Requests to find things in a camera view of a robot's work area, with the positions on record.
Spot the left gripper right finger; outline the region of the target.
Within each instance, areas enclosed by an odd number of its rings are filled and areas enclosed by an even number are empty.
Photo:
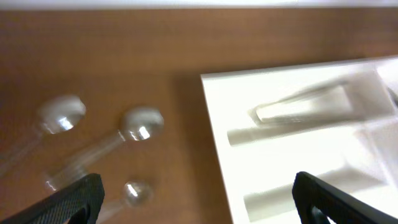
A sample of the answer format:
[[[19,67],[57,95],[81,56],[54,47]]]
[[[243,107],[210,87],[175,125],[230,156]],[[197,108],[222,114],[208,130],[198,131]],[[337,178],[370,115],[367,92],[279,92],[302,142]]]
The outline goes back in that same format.
[[[296,173],[292,196],[300,221],[311,223],[397,224],[394,218],[308,172]]]

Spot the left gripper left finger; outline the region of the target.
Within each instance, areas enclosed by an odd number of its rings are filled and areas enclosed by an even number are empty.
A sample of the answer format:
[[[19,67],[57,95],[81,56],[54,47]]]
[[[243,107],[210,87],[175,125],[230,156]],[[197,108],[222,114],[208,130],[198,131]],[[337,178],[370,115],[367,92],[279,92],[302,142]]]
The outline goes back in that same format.
[[[3,224],[95,224],[104,200],[99,174],[88,174],[51,196],[1,221]]]

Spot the small steel teaspoon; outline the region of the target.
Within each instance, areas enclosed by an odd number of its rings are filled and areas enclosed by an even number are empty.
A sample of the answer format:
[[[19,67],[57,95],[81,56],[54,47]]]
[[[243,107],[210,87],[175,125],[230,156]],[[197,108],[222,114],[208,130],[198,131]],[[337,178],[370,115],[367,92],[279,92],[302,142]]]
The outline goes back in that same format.
[[[153,196],[153,188],[147,182],[129,181],[124,184],[120,199],[101,206],[96,224],[104,223],[124,208],[133,208],[145,204]]]

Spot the large steel spoon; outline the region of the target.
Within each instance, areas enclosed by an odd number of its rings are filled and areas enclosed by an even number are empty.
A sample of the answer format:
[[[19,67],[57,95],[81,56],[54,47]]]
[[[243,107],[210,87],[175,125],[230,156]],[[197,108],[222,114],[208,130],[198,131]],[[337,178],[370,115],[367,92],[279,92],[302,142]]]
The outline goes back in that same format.
[[[164,117],[157,108],[141,106],[125,112],[119,129],[78,151],[62,165],[48,172],[45,177],[46,188],[55,192],[74,183],[88,174],[87,166],[125,142],[148,140],[161,132],[163,127]]]
[[[42,104],[37,110],[37,120],[22,133],[10,149],[1,153],[1,176],[30,153],[45,136],[73,129],[86,115],[86,106],[79,96],[63,95]]]

